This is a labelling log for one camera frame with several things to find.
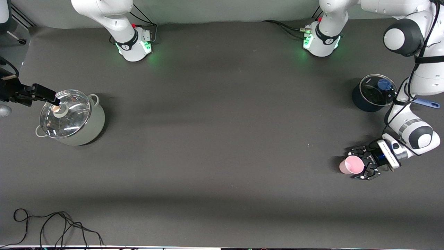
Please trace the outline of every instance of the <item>pot handle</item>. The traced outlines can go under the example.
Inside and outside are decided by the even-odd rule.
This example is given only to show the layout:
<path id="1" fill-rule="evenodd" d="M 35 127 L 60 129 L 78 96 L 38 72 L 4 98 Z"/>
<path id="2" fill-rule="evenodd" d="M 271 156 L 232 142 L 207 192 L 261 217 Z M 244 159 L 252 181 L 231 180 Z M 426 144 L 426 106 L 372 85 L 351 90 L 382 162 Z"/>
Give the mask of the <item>pot handle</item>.
<path id="1" fill-rule="evenodd" d="M 43 131 L 42 128 L 40 127 L 40 125 L 38 125 L 37 128 L 36 128 L 36 136 L 37 136 L 37 137 L 43 138 L 43 137 L 48 136 L 47 134 L 45 134 L 45 135 L 39 135 L 39 129 L 40 129 L 40 131 Z"/>
<path id="2" fill-rule="evenodd" d="M 97 105 L 99 105 L 99 101 L 100 101 L 100 99 L 99 99 L 99 97 L 98 97 L 96 94 L 88 95 L 88 97 L 95 97 L 95 98 L 97 99 L 97 101 L 96 101 L 95 104 L 94 104 L 94 107 L 97 107 Z"/>

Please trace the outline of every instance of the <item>gray table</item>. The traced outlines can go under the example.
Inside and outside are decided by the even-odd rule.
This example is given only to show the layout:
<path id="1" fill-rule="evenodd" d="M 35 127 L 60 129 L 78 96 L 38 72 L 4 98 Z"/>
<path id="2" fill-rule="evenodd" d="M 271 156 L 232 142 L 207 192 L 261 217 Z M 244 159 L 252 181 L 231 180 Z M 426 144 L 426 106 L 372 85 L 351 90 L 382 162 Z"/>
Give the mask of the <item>gray table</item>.
<path id="1" fill-rule="evenodd" d="M 22 82 L 96 93 L 107 123 L 70 147 L 34 135 L 42 103 L 12 104 L 0 119 L 1 243 L 21 237 L 23 207 L 66 210 L 108 245 L 443 249 L 442 147 L 373 181 L 338 173 L 346 148 L 383 128 L 386 109 L 355 108 L 354 85 L 371 73 L 399 85 L 412 69 L 382 44 L 392 22 L 350 21 L 328 58 L 269 23 L 163 25 L 136 63 L 103 28 L 32 30 Z M 444 135 L 442 109 L 413 109 Z M 24 244 L 38 244 L 42 222 Z M 48 224 L 49 243 L 62 228 Z M 78 231 L 68 242 L 82 243 Z"/>

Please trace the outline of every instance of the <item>metal rim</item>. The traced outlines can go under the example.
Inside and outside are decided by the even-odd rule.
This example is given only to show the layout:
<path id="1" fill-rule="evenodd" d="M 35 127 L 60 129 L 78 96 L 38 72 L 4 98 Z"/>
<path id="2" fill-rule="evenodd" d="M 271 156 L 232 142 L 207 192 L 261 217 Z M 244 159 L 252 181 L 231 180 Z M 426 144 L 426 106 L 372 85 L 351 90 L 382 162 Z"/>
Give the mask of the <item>metal rim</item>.
<path id="1" fill-rule="evenodd" d="M 68 91 L 77 91 L 77 92 L 80 92 L 80 93 L 82 93 L 83 95 L 85 95 L 85 93 L 83 93 L 82 91 L 79 91 L 79 90 L 77 90 L 77 89 L 66 89 L 66 90 L 64 90 L 64 91 L 60 91 L 60 92 L 58 92 L 57 94 L 55 94 L 55 96 L 57 97 L 59 94 L 61 94 L 61 93 L 63 93 L 63 92 L 68 92 Z M 90 97 L 87 96 L 87 95 L 85 95 L 85 96 L 88 98 L 88 106 L 89 106 L 88 117 L 86 118 L 86 121 L 85 121 L 85 122 L 79 127 L 78 130 L 76 130 L 74 133 L 72 133 L 72 134 L 70 134 L 70 135 L 67 135 L 67 136 L 64 136 L 64 137 L 52 137 L 52 136 L 48 135 L 45 131 L 43 131 L 43 132 L 44 132 L 48 137 L 53 138 L 53 139 L 65 139 L 65 138 L 68 138 L 68 137 L 71 137 L 71 136 L 77 134 L 77 132 L 79 132 L 80 130 L 82 130 L 83 127 L 85 127 L 85 125 L 88 123 L 88 121 L 89 121 L 89 117 L 91 117 L 91 111 L 92 111 L 92 108 L 93 108 L 93 107 L 91 106 L 91 100 L 90 100 Z M 43 106 L 42 111 L 40 111 L 40 117 L 42 117 L 42 113 L 43 113 L 44 108 L 45 108 L 45 106 Z"/>
<path id="2" fill-rule="evenodd" d="M 388 78 L 386 76 L 383 76 L 383 75 L 380 75 L 380 74 L 370 74 L 368 76 L 363 77 L 361 79 L 361 81 L 359 82 L 359 93 L 361 93 L 362 98 L 364 98 L 371 105 L 375 105 L 375 106 L 385 107 L 385 106 L 391 105 L 393 103 L 393 101 L 391 101 L 390 103 L 387 103 L 385 105 L 380 105 L 380 104 L 374 104 L 371 101 L 367 100 L 367 98 L 365 98 L 365 96 L 362 94 L 361 85 L 364 82 L 364 79 L 366 79 L 368 77 L 381 77 L 381 78 L 384 78 L 384 79 L 388 80 L 395 87 L 395 92 L 396 92 L 396 85 L 395 85 L 395 83 L 390 78 Z"/>

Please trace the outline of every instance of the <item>blue pan handle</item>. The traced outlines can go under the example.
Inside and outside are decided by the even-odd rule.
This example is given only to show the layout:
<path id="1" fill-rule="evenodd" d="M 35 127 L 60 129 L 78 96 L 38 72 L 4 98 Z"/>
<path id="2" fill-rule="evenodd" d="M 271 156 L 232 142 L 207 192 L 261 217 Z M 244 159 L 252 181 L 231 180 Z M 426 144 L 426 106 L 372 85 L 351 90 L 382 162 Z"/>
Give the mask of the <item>blue pan handle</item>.
<path id="1" fill-rule="evenodd" d="M 441 107 L 441 105 L 439 103 L 436 103 L 434 101 L 424 100 L 424 99 L 421 99 L 421 98 L 417 98 L 413 102 L 417 103 L 417 104 L 420 104 L 420 105 L 423 105 L 423 106 L 434 108 L 434 109 L 439 109 Z"/>

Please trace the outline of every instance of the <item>pot lid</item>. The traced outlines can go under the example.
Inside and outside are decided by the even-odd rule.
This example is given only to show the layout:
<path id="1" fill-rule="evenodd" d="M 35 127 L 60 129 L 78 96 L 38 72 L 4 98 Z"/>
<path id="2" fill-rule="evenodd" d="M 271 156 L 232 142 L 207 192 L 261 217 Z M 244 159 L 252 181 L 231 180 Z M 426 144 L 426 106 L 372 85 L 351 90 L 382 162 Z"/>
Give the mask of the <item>pot lid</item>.
<path id="1" fill-rule="evenodd" d="M 383 75 L 373 74 L 364 77 L 359 89 L 369 103 L 377 106 L 387 106 L 396 98 L 395 84 Z"/>
<path id="2" fill-rule="evenodd" d="M 60 106 L 45 103 L 40 112 L 40 126 L 49 137 L 61 139 L 82 129 L 91 115 L 91 104 L 84 93 L 74 89 L 55 96 L 60 99 Z"/>

